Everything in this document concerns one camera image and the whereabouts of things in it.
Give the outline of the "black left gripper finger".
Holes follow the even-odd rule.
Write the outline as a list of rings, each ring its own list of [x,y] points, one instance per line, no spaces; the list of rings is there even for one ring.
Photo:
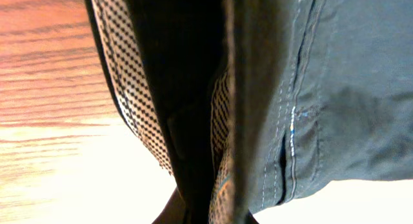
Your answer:
[[[187,209],[183,198],[177,188],[152,224],[185,224]]]

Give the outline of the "black shorts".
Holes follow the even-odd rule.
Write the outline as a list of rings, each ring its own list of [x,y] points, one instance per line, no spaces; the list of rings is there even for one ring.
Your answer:
[[[186,223],[412,178],[412,0],[85,0],[129,129]]]

